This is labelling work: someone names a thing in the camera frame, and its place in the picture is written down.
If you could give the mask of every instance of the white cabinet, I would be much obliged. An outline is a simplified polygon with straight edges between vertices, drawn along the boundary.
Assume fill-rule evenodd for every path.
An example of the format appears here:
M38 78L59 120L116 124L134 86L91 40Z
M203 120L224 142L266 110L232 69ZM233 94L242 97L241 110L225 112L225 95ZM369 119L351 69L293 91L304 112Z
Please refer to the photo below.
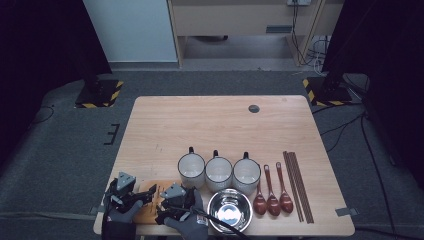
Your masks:
M84 0L109 62L177 62L166 0Z

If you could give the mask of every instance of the gray carpet floor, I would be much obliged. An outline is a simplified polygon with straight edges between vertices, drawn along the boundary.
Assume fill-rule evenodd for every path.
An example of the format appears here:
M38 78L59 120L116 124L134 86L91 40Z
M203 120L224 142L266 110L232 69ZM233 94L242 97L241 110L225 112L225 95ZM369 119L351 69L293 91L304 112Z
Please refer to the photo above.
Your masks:
M283 71L131 71L110 78L124 81L113 107L77 109L74 102L83 81L55 89L45 96L34 124L23 137L0 179L0 239L100 239L94 220L23 218L5 213L72 213L89 215L98 206L117 155L134 100L149 95L304 95L302 80L313 72ZM311 106L311 111L322 107ZM364 112L362 105L326 109L314 114L321 133L345 124ZM108 132L120 124L113 145ZM393 166L372 123L362 126L381 175L380 180L366 145L361 119L322 136L343 196L359 215L357 228L346 238L396 239L396 232L424 236L424 192L407 169Z

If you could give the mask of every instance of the wooden chopsticks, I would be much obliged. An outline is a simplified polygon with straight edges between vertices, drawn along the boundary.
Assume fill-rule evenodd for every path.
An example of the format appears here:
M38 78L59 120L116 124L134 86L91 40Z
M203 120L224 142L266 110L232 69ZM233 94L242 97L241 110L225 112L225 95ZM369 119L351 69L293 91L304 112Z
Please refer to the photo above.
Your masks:
M296 204L297 214L299 215L299 221L303 222L303 214L299 204L302 204L302 208L305 214L307 223L314 223L312 217L311 207L309 206L308 196L306 194L305 185L303 184L302 175L300 174L299 164L297 162L296 154L294 152L283 152L284 161L287 166L287 172L290 179L290 186L293 191L293 196Z

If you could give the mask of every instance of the yellow black hazard tape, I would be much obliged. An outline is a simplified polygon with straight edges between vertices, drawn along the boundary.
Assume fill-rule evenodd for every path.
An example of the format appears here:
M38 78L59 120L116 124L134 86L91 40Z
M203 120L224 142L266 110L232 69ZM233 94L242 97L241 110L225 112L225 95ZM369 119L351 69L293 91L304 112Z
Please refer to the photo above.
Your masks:
M118 98L119 92L121 91L122 85L124 84L123 81L116 81L116 85L112 86L114 87L110 93L110 98L108 97L108 100L106 101L87 101L87 102L79 102L75 103L76 108L97 108L97 107L112 107L113 104L115 104L116 99Z
M306 92L308 93L309 101L312 106L339 106L339 105L349 105L352 104L351 101L318 101L315 98L315 94L309 84L308 79L303 80L303 86L305 87Z

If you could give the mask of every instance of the stainless steel bowl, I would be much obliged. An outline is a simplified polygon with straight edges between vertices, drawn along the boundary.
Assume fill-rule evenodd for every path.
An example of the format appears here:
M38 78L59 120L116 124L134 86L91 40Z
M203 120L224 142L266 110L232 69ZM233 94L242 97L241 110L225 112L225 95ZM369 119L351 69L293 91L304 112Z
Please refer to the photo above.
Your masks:
M231 225L240 232L252 220L252 205L249 199L235 189L224 189L215 193L208 204L208 214ZM224 234L234 234L228 228L209 220L211 225Z

